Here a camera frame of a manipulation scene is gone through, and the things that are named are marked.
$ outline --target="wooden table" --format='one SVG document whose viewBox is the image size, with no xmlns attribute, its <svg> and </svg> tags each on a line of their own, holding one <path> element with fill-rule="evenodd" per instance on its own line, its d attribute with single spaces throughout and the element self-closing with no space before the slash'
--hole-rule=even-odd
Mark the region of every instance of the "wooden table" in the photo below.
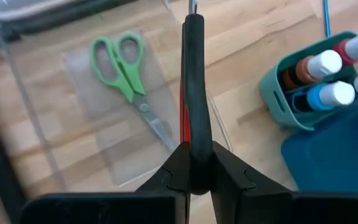
<svg viewBox="0 0 358 224">
<path fill-rule="evenodd" d="M 296 190 L 280 153 L 289 133 L 275 124 L 259 96 L 258 82 L 280 58 L 324 38 L 322 1 L 199 2 L 199 13 L 205 18 L 206 83 L 234 153 Z M 62 52 L 86 46 L 96 35 L 140 29 L 178 105 L 180 24 L 187 7 L 187 0 L 172 1 L 169 14 L 159 0 L 139 0 L 12 44 L 35 112 L 48 127 L 48 149 L 40 145 L 9 65 L 0 54 L 0 133 L 31 197 L 61 191 L 134 190 L 150 177 L 146 174 L 125 186 L 111 180 L 94 129 L 67 78 Z M 329 9 L 333 34 L 358 32 L 358 0 L 330 0 Z M 103 128 L 113 127 L 111 133 L 118 136 L 123 130 L 131 135 L 132 126 L 142 126 L 122 122 L 118 115 L 109 118 L 108 124 Z M 50 164 L 51 155 L 57 170 Z M 209 195 L 192 201 L 191 222 L 215 222 Z M 6 223 L 1 204 L 0 223 Z"/>
</svg>

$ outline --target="scissors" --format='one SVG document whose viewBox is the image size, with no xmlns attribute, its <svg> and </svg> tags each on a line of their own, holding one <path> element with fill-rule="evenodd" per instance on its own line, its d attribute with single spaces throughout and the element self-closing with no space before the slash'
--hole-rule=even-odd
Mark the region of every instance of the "scissors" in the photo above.
<svg viewBox="0 0 358 224">
<path fill-rule="evenodd" d="M 138 56 L 135 62 L 128 62 L 121 54 L 121 46 L 127 41 L 133 41 L 138 47 Z M 103 75 L 98 67 L 97 50 L 102 45 L 105 47 L 109 62 L 116 71 L 116 78 L 111 81 Z M 91 69 L 100 81 L 110 87 L 117 88 L 139 111 L 141 117 L 150 126 L 153 132 L 161 139 L 163 144 L 170 150 L 176 149 L 176 144 L 162 126 L 161 120 L 150 109 L 146 99 L 146 91 L 140 79 L 140 66 L 144 57 L 144 46 L 140 35 L 131 32 L 120 35 L 115 41 L 107 37 L 97 37 L 91 44 Z"/>
</svg>

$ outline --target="scissor blade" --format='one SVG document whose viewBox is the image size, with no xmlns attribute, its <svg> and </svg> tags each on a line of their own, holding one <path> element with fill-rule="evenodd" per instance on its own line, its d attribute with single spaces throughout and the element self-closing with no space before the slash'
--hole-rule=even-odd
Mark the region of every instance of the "scissor blade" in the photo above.
<svg viewBox="0 0 358 224">
<path fill-rule="evenodd" d="M 161 139 L 162 143 L 170 150 L 174 151 L 177 147 L 175 142 L 173 142 L 172 138 L 168 135 L 167 131 L 162 125 L 161 120 L 153 113 L 153 111 L 149 108 L 149 104 L 144 96 L 135 95 L 134 97 L 134 105 L 140 111 L 143 119 L 150 126 L 153 132 Z"/>
</svg>

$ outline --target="wire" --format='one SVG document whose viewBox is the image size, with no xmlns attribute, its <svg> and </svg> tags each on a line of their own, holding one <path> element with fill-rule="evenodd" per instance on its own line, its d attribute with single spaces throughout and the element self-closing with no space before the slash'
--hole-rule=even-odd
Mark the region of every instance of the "wire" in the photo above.
<svg viewBox="0 0 358 224">
<path fill-rule="evenodd" d="M 328 0 L 323 0 L 323 4 L 324 4 L 324 21 L 325 21 L 325 28 L 326 28 L 326 37 L 330 37 L 331 27 L 329 24 Z"/>
</svg>

